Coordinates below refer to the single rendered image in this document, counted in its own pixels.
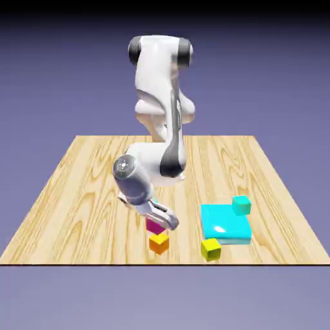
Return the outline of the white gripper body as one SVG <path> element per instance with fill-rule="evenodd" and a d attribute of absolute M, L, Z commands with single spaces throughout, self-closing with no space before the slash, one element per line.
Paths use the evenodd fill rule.
<path fill-rule="evenodd" d="M 136 210 L 140 215 L 152 219 L 164 229 L 175 230 L 179 225 L 179 220 L 174 212 L 156 202 L 155 200 L 148 200 L 147 202 L 136 206 Z"/>

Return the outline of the small magenta cube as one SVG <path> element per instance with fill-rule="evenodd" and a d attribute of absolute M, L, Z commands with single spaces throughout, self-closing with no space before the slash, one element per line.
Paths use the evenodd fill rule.
<path fill-rule="evenodd" d="M 150 218 L 146 218 L 146 230 L 155 235 L 159 235 L 165 231 L 165 229 L 161 225 L 152 221 L 152 219 Z"/>

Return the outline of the small orange cube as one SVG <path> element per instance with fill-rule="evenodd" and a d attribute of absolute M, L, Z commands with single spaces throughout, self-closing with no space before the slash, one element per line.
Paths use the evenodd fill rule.
<path fill-rule="evenodd" d="M 164 233 L 149 238 L 149 248 L 158 255 L 163 254 L 170 246 L 170 238 Z"/>

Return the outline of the small yellow cube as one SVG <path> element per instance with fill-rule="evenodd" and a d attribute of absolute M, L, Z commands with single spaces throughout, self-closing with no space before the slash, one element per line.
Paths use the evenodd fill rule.
<path fill-rule="evenodd" d="M 215 238 L 205 239 L 201 242 L 201 254 L 207 262 L 219 260 L 222 247 Z"/>

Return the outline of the small teal cube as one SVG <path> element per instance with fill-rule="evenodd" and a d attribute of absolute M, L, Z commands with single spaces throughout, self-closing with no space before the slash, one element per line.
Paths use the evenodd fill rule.
<path fill-rule="evenodd" d="M 234 196 L 232 199 L 232 208 L 236 215 L 249 215 L 251 212 L 251 201 L 245 195 Z"/>

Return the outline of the large cyan box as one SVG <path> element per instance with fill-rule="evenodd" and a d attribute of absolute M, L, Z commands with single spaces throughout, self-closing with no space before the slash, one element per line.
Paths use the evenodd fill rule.
<path fill-rule="evenodd" d="M 252 230 L 246 215 L 236 215 L 231 204 L 202 204 L 201 224 L 205 239 L 220 244 L 250 244 Z"/>

